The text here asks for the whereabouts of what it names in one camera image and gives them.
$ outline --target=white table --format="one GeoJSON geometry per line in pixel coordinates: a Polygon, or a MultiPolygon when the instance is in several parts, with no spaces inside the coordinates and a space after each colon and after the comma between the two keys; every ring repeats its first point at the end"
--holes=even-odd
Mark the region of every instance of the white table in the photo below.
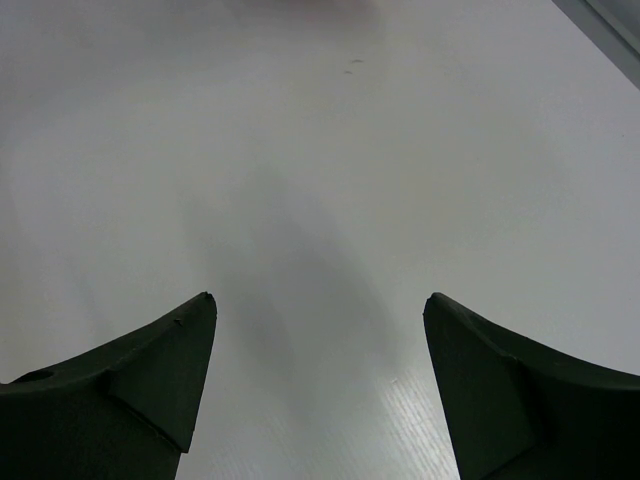
{"type": "Polygon", "coordinates": [[[0,380],[210,290],[180,479],[449,479],[431,292],[640,373],[640,92],[551,0],[179,3],[0,7],[0,380]]]}

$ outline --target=white surface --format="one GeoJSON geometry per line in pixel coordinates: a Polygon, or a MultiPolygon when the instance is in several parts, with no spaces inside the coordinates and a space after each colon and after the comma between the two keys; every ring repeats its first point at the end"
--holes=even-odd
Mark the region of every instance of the white surface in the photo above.
{"type": "Polygon", "coordinates": [[[431,292],[640,373],[640,92],[550,0],[176,5],[0,6],[0,380],[208,289],[180,479],[449,479],[431,292]]]}

